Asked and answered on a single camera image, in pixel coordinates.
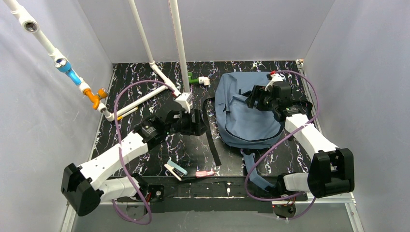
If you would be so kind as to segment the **blue student backpack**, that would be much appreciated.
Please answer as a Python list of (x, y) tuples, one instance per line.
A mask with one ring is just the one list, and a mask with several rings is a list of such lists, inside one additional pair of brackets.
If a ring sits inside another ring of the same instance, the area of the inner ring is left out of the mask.
[(275, 145), (285, 127), (285, 116), (299, 113), (298, 106), (312, 108), (308, 101), (294, 101), (278, 111), (260, 111), (247, 107), (254, 85), (266, 86), (270, 72), (229, 72), (220, 78), (215, 96), (216, 124), (223, 142), (240, 149), (261, 150)]

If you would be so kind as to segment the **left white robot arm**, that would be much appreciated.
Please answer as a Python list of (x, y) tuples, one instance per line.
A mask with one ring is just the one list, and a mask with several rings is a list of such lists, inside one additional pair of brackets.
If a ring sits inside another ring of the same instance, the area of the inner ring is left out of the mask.
[(200, 136), (207, 130), (202, 112), (170, 111), (166, 117), (151, 115), (120, 142), (98, 157), (63, 170), (61, 193), (80, 217), (94, 211), (101, 202), (121, 197), (135, 197), (148, 184), (133, 174), (131, 178), (111, 179), (125, 164), (163, 143), (170, 134)]

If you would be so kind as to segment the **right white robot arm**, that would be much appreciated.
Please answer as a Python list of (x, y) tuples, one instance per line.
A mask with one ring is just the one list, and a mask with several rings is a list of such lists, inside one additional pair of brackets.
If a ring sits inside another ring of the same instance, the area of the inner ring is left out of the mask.
[(353, 192), (354, 159), (348, 148), (339, 148), (326, 139), (309, 121), (312, 109), (309, 101), (292, 99), (292, 89), (284, 81), (267, 86), (255, 85), (245, 94), (248, 108), (271, 111), (276, 121), (298, 141), (311, 157), (308, 173), (281, 174), (266, 190), (274, 196), (292, 192), (310, 192), (316, 198)]

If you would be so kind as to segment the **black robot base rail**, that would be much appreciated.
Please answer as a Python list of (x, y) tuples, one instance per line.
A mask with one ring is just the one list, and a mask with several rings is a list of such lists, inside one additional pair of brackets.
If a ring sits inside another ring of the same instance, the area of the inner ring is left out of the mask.
[(142, 176), (150, 187), (149, 204), (153, 213), (254, 211), (273, 213), (273, 204), (250, 198), (270, 199), (273, 195), (253, 183), (244, 186), (244, 176), (186, 177), (178, 181), (171, 176)]

